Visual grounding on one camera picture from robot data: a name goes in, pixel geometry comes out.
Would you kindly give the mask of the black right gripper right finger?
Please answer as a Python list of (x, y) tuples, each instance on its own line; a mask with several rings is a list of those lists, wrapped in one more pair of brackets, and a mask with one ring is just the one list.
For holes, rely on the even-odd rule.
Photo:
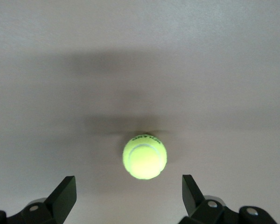
[(242, 206), (234, 212), (214, 199), (205, 198), (192, 175), (182, 176), (182, 199), (187, 211), (181, 224), (275, 224), (262, 208)]

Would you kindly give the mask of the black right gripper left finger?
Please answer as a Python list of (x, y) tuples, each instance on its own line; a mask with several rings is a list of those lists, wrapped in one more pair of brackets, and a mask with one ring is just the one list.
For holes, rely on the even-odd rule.
[(76, 179), (67, 176), (47, 198), (30, 202), (17, 214), (8, 217), (0, 210), (0, 224), (63, 224), (76, 201)]

